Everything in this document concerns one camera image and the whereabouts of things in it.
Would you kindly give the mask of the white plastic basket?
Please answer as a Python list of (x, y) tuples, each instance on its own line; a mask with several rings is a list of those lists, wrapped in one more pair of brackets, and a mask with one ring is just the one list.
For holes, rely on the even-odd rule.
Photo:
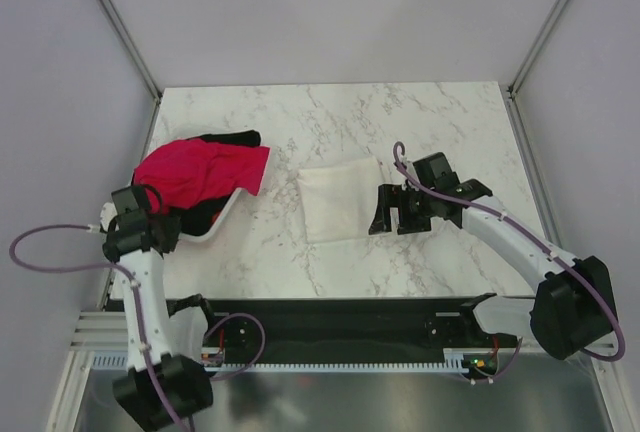
[[(174, 138), (170, 139), (170, 140), (169, 140), (168, 142), (166, 142), (165, 144), (168, 144), (168, 143), (170, 143), (170, 142), (172, 142), (172, 141), (180, 140), (180, 139), (193, 139), (193, 138), (194, 138), (194, 136), (199, 136), (199, 135), (202, 135), (202, 134), (208, 134), (208, 133), (211, 133), (211, 134), (226, 134), (226, 133), (234, 133), (234, 132), (219, 132), (219, 131), (213, 132), (213, 131), (210, 131), (210, 132), (207, 132), (207, 133), (201, 133), (201, 134), (191, 135), (191, 136), (189, 136), (189, 135), (181, 135), (181, 136), (177, 136), (177, 137), (174, 137)], [(266, 146), (266, 145), (264, 145), (264, 144), (263, 144), (262, 136), (261, 136), (261, 145), (260, 145), (260, 146), (265, 146), (265, 147), (269, 148), (268, 146)], [(249, 194), (249, 193), (248, 193), (247, 191), (243, 190), (243, 189), (237, 189), (237, 190), (235, 190), (235, 192), (234, 192), (233, 194), (231, 194), (231, 198), (230, 198), (229, 202), (227, 203), (227, 205), (225, 206), (224, 210), (223, 210), (223, 211), (221, 212), (221, 214), (218, 216), (218, 218), (217, 218), (217, 220), (216, 220), (215, 224), (212, 226), (212, 228), (210, 229), (210, 231), (209, 231), (209, 232), (208, 232), (204, 237), (196, 238), (196, 237), (193, 237), (193, 236), (189, 236), (189, 235), (186, 235), (186, 234), (182, 234), (182, 233), (180, 233), (179, 240), (178, 240), (178, 242), (177, 242), (177, 243), (179, 243), (179, 242), (187, 242), (187, 243), (189, 243), (189, 242), (191, 242), (191, 243), (204, 243), (204, 242), (208, 242), (208, 241), (210, 241), (211, 239), (213, 239), (213, 237), (217, 234), (218, 230), (222, 227), (222, 224), (223, 224), (223, 223), (226, 221), (226, 219), (230, 216), (231, 211), (233, 210), (233, 208), (234, 208), (234, 206), (236, 205), (236, 203), (239, 201), (239, 197), (240, 197), (242, 194)], [(149, 193), (148, 193), (148, 195), (149, 195), (149, 198), (150, 198), (151, 203), (152, 203), (152, 206), (153, 206), (153, 211), (154, 211), (155, 213), (159, 213), (159, 214), (161, 214), (161, 215), (163, 215), (163, 216), (165, 216), (165, 215), (177, 215), (177, 214), (175, 213), (175, 209), (176, 209), (176, 208), (173, 208), (173, 207), (168, 208), (168, 209), (165, 209), (165, 210), (163, 210), (163, 209), (161, 209), (161, 208), (159, 208), (159, 209), (155, 208), (155, 207), (154, 207), (154, 202), (155, 202), (155, 201), (157, 201), (156, 197), (155, 197), (151, 192), (149, 192)]]

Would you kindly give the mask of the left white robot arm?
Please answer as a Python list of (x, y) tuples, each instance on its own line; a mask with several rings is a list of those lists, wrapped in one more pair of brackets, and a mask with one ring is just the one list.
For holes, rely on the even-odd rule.
[(113, 382), (117, 403), (144, 431), (176, 425), (191, 431), (193, 416), (213, 405), (209, 376), (184, 350), (170, 320), (164, 256), (176, 248), (180, 219), (152, 211), (150, 186), (111, 194), (115, 217), (102, 245), (119, 272), (128, 333), (126, 375)]

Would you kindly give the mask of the white t-shirt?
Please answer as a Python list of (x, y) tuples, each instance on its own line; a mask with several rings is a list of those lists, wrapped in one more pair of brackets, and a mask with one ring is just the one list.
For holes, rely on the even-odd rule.
[(301, 169), (297, 175), (304, 226), (310, 243), (369, 236), (385, 182), (373, 156), (333, 166)]

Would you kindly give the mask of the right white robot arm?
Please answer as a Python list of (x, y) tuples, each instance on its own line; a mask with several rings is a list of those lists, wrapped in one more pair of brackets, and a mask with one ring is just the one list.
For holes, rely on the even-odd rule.
[(410, 161), (396, 142), (393, 157), (405, 181), (379, 186), (370, 234), (416, 234), (429, 231), (435, 218), (448, 221), (489, 246), (534, 292), (476, 298), (457, 323), (465, 343), (477, 346), (505, 334), (533, 339), (558, 360), (577, 352), (605, 362), (624, 356), (610, 274), (600, 259), (580, 259), (542, 238), (485, 184), (460, 180), (442, 152)]

